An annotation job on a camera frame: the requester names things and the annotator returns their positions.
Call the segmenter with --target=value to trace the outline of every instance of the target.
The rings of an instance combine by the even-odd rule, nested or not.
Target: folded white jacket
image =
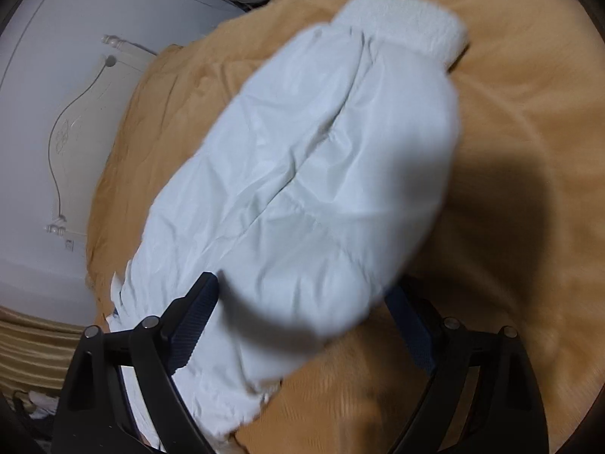
[[[459,134],[459,19],[350,0],[246,81],[149,210],[111,330],[161,315],[204,271],[220,302],[173,376],[205,434],[252,421],[279,380],[362,321],[431,228]],[[141,432],[157,435],[131,369]]]

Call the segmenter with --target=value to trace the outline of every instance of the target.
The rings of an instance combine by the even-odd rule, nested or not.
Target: orange blanket
[[[113,310],[111,276],[123,275],[154,197],[243,81],[346,1],[274,0],[150,66],[90,216],[101,314]],[[441,314],[471,329],[519,328],[555,450],[605,380],[605,45],[575,0],[434,1],[470,32],[452,73],[464,135],[412,270]],[[250,454],[383,453],[425,380],[380,308],[287,378],[237,439]]]

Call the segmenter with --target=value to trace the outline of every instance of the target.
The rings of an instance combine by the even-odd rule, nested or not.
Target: silver screw
[[[507,338],[516,338],[517,330],[512,326],[504,326],[504,336]]]
[[[98,334],[99,334],[99,326],[88,326],[84,330],[84,336],[86,336],[87,338],[93,338],[93,336],[96,336]]]
[[[143,319],[142,323],[145,329],[150,329],[152,327],[157,326],[160,323],[160,318],[158,316],[147,316]]]
[[[455,317],[446,317],[444,319],[444,324],[447,329],[456,330],[460,327],[460,321]]]

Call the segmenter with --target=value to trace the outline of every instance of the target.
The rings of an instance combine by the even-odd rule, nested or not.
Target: yellow curtain
[[[84,328],[0,306],[0,389],[58,396]]]

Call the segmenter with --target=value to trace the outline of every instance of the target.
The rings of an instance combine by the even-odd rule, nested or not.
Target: wall
[[[54,199],[48,135],[109,52],[103,35],[161,51],[239,14],[221,0],[23,1],[0,36],[0,305],[75,324],[94,317],[84,248],[67,251],[43,227]]]

